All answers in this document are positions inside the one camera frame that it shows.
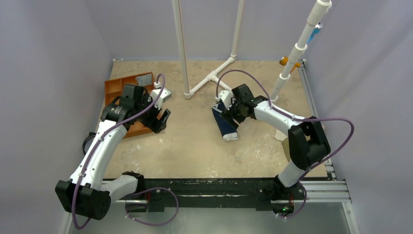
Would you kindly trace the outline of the navy blue underwear white trim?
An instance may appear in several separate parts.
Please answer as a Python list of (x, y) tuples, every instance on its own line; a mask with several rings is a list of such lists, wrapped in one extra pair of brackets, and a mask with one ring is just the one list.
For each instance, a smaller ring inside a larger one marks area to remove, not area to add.
[(238, 140), (238, 133), (236, 128), (234, 128), (221, 116), (221, 113), (225, 110), (224, 104), (220, 101), (217, 101), (212, 104), (211, 110), (223, 140), (225, 142)]

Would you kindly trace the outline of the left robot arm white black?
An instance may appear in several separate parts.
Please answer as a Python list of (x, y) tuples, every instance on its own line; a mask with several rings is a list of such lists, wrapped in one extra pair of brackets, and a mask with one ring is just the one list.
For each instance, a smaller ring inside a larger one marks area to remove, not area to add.
[(136, 122), (154, 133), (166, 128), (170, 110), (162, 110), (171, 92), (157, 82), (148, 91), (144, 86), (126, 84), (102, 111), (98, 130), (82, 162), (66, 181), (55, 186), (56, 195), (65, 211), (102, 220), (110, 205), (129, 195), (140, 199), (145, 194), (143, 176), (126, 172), (103, 184), (105, 171), (120, 141)]

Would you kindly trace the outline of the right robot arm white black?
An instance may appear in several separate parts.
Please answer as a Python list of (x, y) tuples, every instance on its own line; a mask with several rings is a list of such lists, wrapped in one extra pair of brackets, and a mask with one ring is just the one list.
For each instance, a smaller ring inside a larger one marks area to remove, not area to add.
[(304, 173), (315, 163), (321, 162), (330, 152), (325, 132), (315, 117), (297, 119), (291, 113), (276, 109), (264, 96), (254, 96), (246, 84), (231, 91), (217, 93), (223, 104), (221, 117), (232, 127), (238, 128), (246, 118), (260, 120), (281, 131), (288, 138), (290, 162), (275, 177), (274, 194), (286, 198)]

